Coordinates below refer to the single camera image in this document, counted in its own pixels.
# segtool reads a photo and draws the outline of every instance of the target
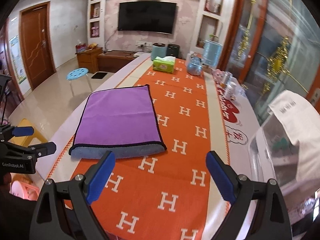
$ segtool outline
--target black mat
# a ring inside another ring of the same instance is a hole
[[[107,72],[97,72],[91,78],[92,79],[103,79],[108,73]]]

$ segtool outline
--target flat screen television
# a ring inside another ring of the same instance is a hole
[[[172,34],[177,4],[137,1],[119,4],[118,31],[145,31]]]

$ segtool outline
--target tissue box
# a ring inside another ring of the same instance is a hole
[[[174,61],[168,61],[164,58],[155,58],[153,60],[153,70],[173,73],[174,71]]]

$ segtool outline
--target metal screw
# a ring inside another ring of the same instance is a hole
[[[81,181],[83,180],[83,175],[82,174],[78,174],[75,176],[76,181]]]
[[[269,183],[270,183],[271,185],[277,185],[277,181],[276,181],[275,179],[270,179],[270,180],[269,180]]]
[[[238,176],[238,178],[239,178],[239,180],[241,180],[241,181],[246,181],[246,180],[247,180],[247,176],[246,176],[246,175],[243,175],[243,174],[240,174],[240,175]]]
[[[51,183],[52,183],[52,179],[47,179],[47,180],[45,181],[45,184],[46,184],[46,185],[51,185]]]

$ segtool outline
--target hand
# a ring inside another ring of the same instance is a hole
[[[8,172],[3,175],[3,185],[0,185],[0,190],[9,192],[10,191],[10,183],[12,181],[11,174]]]

